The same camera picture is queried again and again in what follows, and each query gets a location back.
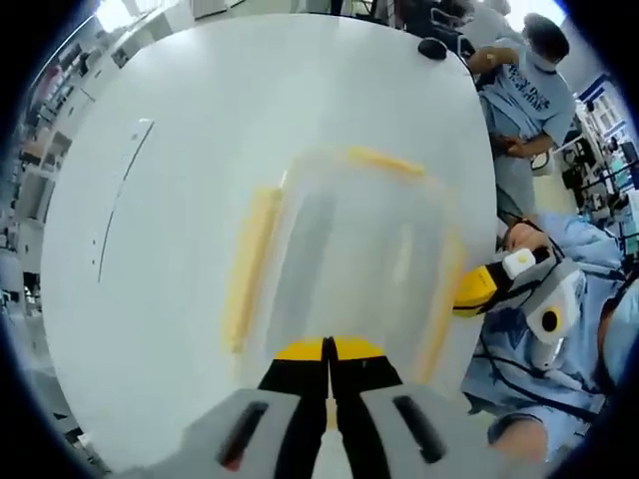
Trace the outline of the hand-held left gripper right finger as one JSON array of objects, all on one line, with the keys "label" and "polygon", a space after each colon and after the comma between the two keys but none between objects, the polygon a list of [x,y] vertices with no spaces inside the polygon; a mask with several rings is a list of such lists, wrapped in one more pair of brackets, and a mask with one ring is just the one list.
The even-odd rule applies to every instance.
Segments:
[{"label": "hand-held left gripper right finger", "polygon": [[472,426],[423,384],[405,383],[377,346],[327,340],[336,425],[354,478],[462,478]]}]

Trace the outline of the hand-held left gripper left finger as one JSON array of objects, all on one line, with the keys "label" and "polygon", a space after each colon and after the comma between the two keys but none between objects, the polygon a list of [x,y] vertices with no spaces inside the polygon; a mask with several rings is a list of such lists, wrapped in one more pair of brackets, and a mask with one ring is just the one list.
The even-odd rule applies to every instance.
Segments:
[{"label": "hand-held left gripper left finger", "polygon": [[255,388],[239,389],[188,430],[181,478],[310,478],[326,429],[327,338],[286,346]]}]

